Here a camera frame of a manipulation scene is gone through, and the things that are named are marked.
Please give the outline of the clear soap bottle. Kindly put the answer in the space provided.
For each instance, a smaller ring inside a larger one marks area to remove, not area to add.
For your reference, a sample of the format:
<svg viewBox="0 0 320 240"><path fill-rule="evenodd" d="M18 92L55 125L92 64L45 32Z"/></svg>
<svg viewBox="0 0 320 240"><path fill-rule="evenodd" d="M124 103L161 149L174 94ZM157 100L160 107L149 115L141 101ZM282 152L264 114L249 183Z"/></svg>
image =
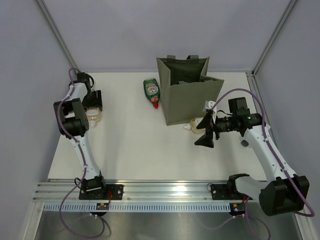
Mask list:
<svg viewBox="0 0 320 240"><path fill-rule="evenodd" d="M89 127L93 128L102 119L102 111L98 108L89 108L86 111L86 116L88 119Z"/></svg>
<svg viewBox="0 0 320 240"><path fill-rule="evenodd" d="M187 131L191 131L191 132L193 132L194 134L197 134L197 135L204 134L205 133L205 129L204 128L203 129L197 129L198 124L202 120L203 120L202 117L200 117L200 118L192 118L189 123L186 123L183 126L183 129L187 130Z"/></svg>

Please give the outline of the green canvas bag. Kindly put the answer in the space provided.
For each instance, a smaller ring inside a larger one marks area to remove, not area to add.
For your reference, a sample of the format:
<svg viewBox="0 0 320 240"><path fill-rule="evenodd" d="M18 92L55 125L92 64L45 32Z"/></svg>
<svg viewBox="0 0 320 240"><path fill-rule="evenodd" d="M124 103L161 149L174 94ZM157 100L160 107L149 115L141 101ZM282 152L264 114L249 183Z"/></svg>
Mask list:
<svg viewBox="0 0 320 240"><path fill-rule="evenodd" d="M160 102L167 126L184 124L204 116L205 101L216 101L224 80L208 75L210 58L174 55L156 59Z"/></svg>

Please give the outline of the green dish soap bottle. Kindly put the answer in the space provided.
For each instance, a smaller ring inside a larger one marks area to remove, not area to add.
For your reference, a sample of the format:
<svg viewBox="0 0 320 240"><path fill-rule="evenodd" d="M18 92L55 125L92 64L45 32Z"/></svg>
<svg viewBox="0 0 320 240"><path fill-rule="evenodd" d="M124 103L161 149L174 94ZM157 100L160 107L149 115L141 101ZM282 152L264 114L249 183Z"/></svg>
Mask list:
<svg viewBox="0 0 320 240"><path fill-rule="evenodd" d="M143 89L146 98L155 109L158 109L161 92L157 80L155 78L145 79L143 81Z"/></svg>

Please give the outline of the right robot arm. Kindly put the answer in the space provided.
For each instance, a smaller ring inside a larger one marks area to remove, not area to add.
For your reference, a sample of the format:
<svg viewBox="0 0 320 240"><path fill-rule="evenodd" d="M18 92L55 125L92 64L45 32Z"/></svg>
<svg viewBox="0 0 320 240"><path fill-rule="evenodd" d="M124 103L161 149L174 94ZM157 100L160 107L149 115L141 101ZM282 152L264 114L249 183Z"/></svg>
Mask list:
<svg viewBox="0 0 320 240"><path fill-rule="evenodd" d="M238 132L241 145L251 147L264 171L266 181L253 179L247 173L229 176L224 184L212 184L213 200L238 200L242 196L257 201L267 216L299 212L304 206L310 183L305 176L298 176L285 162L269 136L268 125L259 113L251 113L245 97L228 100L230 114L217 117L214 101L204 104L205 116L196 126L204 134L196 146L214 147L214 140L221 133Z"/></svg>

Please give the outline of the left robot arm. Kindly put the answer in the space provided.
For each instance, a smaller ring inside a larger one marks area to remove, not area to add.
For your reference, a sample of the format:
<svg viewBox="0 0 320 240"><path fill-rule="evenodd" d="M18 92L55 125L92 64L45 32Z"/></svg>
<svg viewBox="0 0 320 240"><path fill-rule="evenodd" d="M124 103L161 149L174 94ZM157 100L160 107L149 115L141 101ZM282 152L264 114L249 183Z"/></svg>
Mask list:
<svg viewBox="0 0 320 240"><path fill-rule="evenodd" d="M76 75L75 80L71 77L72 72ZM94 89L94 79L88 73L71 68L68 74L69 90L61 101L53 104L58 129L71 142L80 164L82 177L75 182L80 189L79 199L100 200L107 196L108 188L89 144L87 111L101 113L102 93Z"/></svg>

